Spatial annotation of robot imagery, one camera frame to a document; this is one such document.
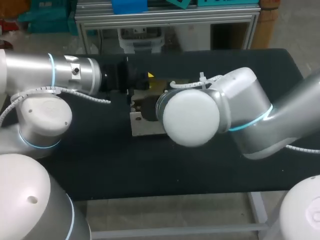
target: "white joint cap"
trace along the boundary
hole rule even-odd
[[[22,240],[48,205],[50,177],[36,160],[0,155],[0,240]]]
[[[320,175],[299,182],[287,193],[279,219],[285,240],[320,239]]]
[[[30,96],[21,103],[20,109],[31,130],[42,136],[59,136],[72,121],[69,105],[53,94]]]
[[[0,49],[0,94],[4,94],[7,88],[7,59],[6,52]]]
[[[217,132],[220,113],[206,93],[189,89],[177,93],[165,106],[162,122],[168,136],[177,144],[198,147]]]

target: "metal shelf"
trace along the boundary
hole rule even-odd
[[[174,6],[149,7],[148,11],[135,14],[114,14],[110,0],[79,0],[75,21],[86,53],[90,53],[87,30],[134,27],[160,27],[181,24],[249,23],[243,44],[250,48],[260,7],[257,4],[196,6],[187,9]]]

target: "metal plate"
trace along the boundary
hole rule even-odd
[[[147,121],[145,120],[141,112],[130,113],[132,136],[145,136],[165,134],[165,130],[159,121]]]

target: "orange object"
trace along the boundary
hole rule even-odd
[[[278,9],[262,10],[254,31],[251,49],[267,49],[274,33]]]
[[[0,0],[0,19],[16,18],[30,9],[30,0]]]
[[[281,0],[260,0],[259,5],[262,9],[278,8]]]

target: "bolt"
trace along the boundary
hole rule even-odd
[[[73,75],[78,75],[80,73],[80,69],[75,67],[74,69],[72,69],[72,73]]]

